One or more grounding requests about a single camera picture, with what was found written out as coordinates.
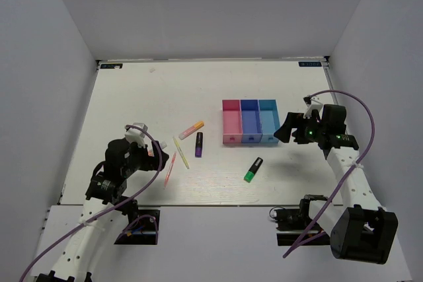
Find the purple black highlighter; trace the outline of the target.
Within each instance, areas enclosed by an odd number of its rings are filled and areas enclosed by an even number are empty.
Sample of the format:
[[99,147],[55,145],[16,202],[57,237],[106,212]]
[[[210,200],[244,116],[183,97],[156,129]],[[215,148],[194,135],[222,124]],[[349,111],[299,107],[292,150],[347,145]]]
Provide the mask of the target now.
[[196,158],[202,157],[203,139],[204,139],[203,133],[197,132],[196,143],[195,143],[195,154],[194,154]]

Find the green black highlighter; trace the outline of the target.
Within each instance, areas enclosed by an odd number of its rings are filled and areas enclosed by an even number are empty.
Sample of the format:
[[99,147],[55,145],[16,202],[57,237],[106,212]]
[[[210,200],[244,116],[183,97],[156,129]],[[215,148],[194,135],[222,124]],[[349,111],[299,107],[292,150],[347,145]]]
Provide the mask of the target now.
[[261,167],[262,163],[263,163],[263,159],[260,157],[257,157],[256,160],[251,165],[251,167],[249,168],[249,170],[247,171],[247,173],[245,174],[243,178],[244,181],[250,183],[252,179],[254,178],[254,176],[256,175],[258,169]]

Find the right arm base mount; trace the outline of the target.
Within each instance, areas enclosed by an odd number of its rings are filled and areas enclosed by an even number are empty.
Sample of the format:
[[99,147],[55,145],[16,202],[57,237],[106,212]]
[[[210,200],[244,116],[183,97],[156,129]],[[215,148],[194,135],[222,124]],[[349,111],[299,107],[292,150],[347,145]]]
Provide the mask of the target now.
[[[309,216],[310,204],[317,202],[312,205],[312,211],[319,211],[321,206],[327,201],[327,197],[323,195],[305,195],[300,200],[299,206],[296,208],[285,208],[285,207],[273,207],[269,211],[269,218],[274,221],[277,230],[277,241],[278,246],[290,246],[295,242],[299,235],[313,220],[314,216]],[[339,220],[343,210],[343,205],[331,204],[325,211],[318,223],[315,223],[309,232],[305,235],[303,240],[312,238],[313,236],[325,232],[325,229],[321,227],[323,221],[327,220],[327,213],[334,212],[334,220],[330,221],[330,224],[336,224]]]

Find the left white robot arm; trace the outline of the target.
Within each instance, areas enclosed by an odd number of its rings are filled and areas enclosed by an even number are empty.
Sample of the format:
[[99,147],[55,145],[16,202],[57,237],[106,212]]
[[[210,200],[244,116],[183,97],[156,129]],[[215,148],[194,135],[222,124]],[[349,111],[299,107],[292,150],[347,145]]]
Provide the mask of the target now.
[[145,215],[135,197],[124,192],[128,178],[138,171],[159,173],[169,159],[160,142],[149,151],[142,137],[124,137],[108,143],[104,160],[93,171],[78,225],[59,238],[67,241],[49,273],[37,281],[92,281],[104,247],[119,239],[119,226],[134,228]]

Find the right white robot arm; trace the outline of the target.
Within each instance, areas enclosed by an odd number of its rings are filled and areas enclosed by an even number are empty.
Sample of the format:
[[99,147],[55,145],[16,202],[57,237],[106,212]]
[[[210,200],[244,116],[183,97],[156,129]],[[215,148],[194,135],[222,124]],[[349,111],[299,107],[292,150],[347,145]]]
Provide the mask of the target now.
[[274,137],[283,143],[316,143],[331,167],[342,198],[337,207],[323,195],[305,195],[298,209],[273,209],[270,218],[278,230],[321,230],[329,237],[336,259],[385,264],[393,244],[398,219],[374,196],[358,163],[356,138],[346,133],[346,109],[325,104],[306,113],[290,112]]

